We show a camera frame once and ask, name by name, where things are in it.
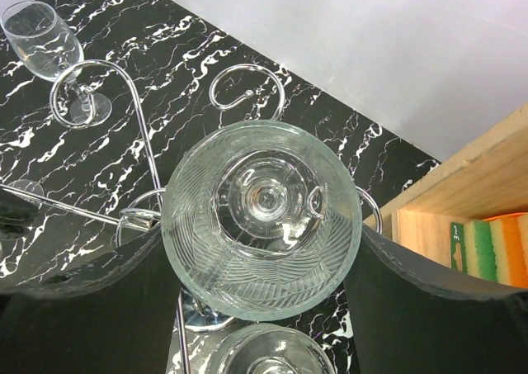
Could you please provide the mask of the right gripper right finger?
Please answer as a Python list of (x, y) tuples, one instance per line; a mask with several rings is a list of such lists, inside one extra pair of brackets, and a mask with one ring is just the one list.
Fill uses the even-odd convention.
[(368, 226), (344, 281), (362, 373), (525, 373), (527, 290), (449, 269)]

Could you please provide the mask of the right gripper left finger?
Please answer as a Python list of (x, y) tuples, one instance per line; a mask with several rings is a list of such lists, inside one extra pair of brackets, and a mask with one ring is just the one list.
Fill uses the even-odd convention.
[(3, 373), (163, 373), (181, 283), (155, 226), (41, 283), (1, 290)]

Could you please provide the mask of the ribbed goblet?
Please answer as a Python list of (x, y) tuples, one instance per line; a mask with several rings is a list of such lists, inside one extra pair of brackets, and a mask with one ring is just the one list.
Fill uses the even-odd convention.
[(276, 324), (250, 324), (231, 333), (210, 357), (208, 373), (334, 373), (308, 335)]
[(241, 320), (282, 320), (325, 300), (357, 257), (361, 227), (347, 168), (315, 136), (280, 121), (207, 135), (163, 195), (163, 245), (178, 279)]

